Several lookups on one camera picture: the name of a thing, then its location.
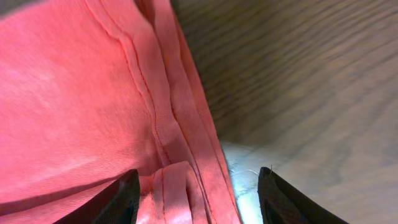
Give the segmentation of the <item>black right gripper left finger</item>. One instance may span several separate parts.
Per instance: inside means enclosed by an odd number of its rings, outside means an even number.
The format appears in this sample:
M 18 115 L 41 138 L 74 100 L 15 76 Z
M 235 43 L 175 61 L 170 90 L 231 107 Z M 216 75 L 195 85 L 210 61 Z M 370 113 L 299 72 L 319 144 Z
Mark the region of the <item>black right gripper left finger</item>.
M 57 223 L 135 223 L 139 209 L 139 193 L 138 171 L 130 169 Z

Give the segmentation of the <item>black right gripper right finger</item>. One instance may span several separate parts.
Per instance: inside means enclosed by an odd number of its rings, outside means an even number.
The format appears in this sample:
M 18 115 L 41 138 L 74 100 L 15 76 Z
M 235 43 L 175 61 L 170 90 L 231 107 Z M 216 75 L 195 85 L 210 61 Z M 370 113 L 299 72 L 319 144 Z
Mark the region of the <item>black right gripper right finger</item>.
M 266 224 L 348 224 L 268 167 L 260 169 L 257 192 Z

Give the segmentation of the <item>red soccer t-shirt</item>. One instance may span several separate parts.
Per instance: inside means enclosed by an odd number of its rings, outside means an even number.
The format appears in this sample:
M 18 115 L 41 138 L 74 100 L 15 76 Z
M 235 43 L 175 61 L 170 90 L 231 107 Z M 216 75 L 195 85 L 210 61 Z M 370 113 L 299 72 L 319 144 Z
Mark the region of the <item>red soccer t-shirt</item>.
M 1 18 L 1 222 L 53 223 L 127 171 L 138 223 L 239 223 L 170 1 L 41 1 Z

